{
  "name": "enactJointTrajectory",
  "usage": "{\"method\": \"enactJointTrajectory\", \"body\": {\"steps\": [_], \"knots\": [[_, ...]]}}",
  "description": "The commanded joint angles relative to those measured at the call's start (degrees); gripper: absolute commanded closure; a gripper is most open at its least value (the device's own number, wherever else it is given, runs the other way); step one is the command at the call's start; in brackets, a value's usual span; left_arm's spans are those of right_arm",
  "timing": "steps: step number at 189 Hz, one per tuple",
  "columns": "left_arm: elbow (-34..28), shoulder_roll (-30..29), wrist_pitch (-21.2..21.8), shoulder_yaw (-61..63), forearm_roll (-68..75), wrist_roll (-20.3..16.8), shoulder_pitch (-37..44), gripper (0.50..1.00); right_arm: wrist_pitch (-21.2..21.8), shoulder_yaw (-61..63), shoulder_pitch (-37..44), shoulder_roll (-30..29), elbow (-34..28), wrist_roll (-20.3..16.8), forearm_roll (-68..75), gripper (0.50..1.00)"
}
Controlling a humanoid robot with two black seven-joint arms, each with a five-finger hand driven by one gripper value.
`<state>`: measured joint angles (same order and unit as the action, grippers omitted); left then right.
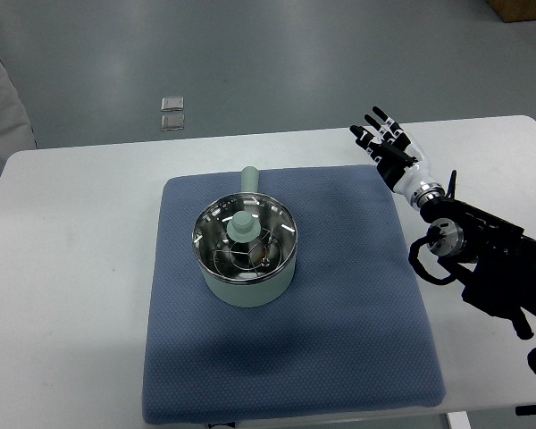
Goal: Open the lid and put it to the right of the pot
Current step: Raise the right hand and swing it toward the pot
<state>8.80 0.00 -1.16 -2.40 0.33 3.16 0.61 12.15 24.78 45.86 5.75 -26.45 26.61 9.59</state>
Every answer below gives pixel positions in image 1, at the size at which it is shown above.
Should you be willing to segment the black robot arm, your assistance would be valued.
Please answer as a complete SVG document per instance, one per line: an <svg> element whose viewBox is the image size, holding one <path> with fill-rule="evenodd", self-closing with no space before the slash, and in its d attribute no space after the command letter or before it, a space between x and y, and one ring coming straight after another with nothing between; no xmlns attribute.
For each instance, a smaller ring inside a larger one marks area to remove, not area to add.
<svg viewBox="0 0 536 429"><path fill-rule="evenodd" d="M462 299L487 315L507 319L522 340L533 336L525 312L536 316L536 240L524 229L455 199L449 190L415 193L413 205L430 227L409 249L408 261L425 281L464 285Z"/></svg>

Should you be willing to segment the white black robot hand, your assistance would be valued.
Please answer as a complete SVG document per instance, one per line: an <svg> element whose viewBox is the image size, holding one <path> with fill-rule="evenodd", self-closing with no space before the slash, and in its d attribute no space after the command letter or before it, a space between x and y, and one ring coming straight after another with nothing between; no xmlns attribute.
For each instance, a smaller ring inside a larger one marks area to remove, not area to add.
<svg viewBox="0 0 536 429"><path fill-rule="evenodd" d="M367 128L352 125L349 130L356 144L376 163L376 169L389 190L406 198L415 210L445 195L431 176L431 164L421 147L380 107L367 114Z"/></svg>

